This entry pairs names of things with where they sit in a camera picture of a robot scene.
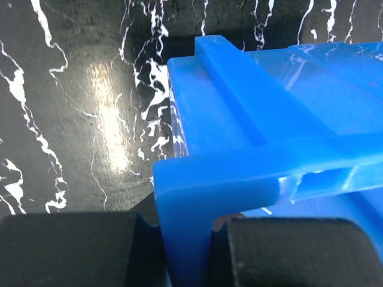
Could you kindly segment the blue bin with lollipops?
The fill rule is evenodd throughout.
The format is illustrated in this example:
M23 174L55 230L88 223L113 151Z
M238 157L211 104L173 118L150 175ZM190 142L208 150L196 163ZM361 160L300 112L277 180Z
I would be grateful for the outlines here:
M173 286L209 286L232 218L345 219L382 264L382 43L242 51L198 36L168 60L174 157L153 167Z

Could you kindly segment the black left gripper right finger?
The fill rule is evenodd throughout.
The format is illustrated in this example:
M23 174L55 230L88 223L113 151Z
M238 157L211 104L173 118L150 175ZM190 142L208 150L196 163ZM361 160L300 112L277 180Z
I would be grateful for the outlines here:
M212 234L208 285L382 286L382 264L345 219L232 218Z

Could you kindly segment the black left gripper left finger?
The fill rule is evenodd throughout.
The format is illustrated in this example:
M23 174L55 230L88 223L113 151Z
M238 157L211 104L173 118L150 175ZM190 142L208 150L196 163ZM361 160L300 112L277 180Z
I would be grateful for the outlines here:
M166 286L160 230L136 212L1 221L2 286Z

